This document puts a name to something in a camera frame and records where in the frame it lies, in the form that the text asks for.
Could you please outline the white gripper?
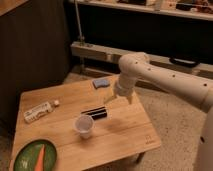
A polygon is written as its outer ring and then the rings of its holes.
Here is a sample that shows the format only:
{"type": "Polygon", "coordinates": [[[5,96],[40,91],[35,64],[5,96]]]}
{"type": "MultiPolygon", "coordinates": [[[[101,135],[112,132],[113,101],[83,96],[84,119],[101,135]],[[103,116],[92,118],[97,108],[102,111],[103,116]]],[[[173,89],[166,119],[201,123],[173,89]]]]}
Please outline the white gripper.
{"type": "Polygon", "coordinates": [[[133,88],[135,86],[135,79],[126,75],[120,75],[114,84],[115,94],[108,94],[104,97],[103,102],[108,103],[119,96],[127,97],[129,103],[132,103],[133,100],[133,88]]]}

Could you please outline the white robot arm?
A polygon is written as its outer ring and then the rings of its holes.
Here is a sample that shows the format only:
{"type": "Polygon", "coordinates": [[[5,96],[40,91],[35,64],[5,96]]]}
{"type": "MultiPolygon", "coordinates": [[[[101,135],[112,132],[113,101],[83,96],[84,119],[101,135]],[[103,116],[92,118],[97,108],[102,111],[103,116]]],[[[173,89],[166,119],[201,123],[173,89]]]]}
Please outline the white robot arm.
{"type": "Polygon", "coordinates": [[[144,52],[125,54],[118,65],[120,74],[104,102],[118,96],[131,101],[134,86],[142,78],[205,112],[194,171],[213,171],[213,80],[152,65],[144,52]]]}

